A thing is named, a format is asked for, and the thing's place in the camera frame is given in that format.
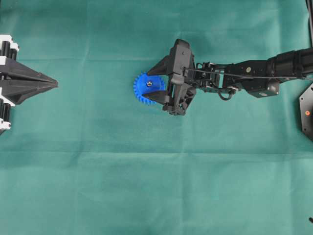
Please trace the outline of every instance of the wire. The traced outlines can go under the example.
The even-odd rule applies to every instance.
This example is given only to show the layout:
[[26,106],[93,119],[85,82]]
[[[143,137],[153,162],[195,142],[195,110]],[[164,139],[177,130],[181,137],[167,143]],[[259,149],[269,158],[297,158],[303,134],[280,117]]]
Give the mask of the wire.
[[186,70],[190,70],[190,71],[196,71],[196,72],[204,72],[204,73],[212,73],[212,74],[223,74],[223,75],[228,75],[228,76],[234,76],[234,77],[242,77],[242,78],[262,78],[262,79],[280,79],[280,78],[294,78],[296,79],[297,77],[284,77],[284,76],[280,76],[280,77],[260,77],[260,76],[251,76],[251,75],[238,75],[238,74],[232,74],[232,73],[226,73],[226,72],[220,72],[220,71],[216,71],[216,72],[212,72],[212,71],[203,71],[203,70],[196,70],[196,69],[192,69],[192,68],[187,68],[184,67],[184,69]]

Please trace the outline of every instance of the black robotic arm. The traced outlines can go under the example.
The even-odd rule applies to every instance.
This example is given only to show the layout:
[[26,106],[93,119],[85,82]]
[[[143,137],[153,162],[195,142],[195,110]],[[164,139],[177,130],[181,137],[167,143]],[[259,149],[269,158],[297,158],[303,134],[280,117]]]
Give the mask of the black robotic arm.
[[223,100],[230,100],[240,90],[262,98],[278,95],[279,84],[306,79],[310,73],[313,73],[313,48],[282,53],[268,60],[228,65],[195,64],[189,44],[177,39],[170,54],[147,72],[147,75],[169,76],[167,90],[144,96],[162,104],[163,110],[172,115],[184,115],[196,89],[217,93]]

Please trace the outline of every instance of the green fabric surface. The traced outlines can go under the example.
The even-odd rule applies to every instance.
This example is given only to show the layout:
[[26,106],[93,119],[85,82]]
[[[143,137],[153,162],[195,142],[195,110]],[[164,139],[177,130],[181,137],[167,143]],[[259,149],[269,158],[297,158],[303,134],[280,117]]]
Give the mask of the green fabric surface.
[[59,88],[13,110],[0,142],[1,235],[311,235],[308,81],[186,116],[146,106],[133,80],[188,41],[196,62],[308,48],[304,0],[3,0],[0,34]]

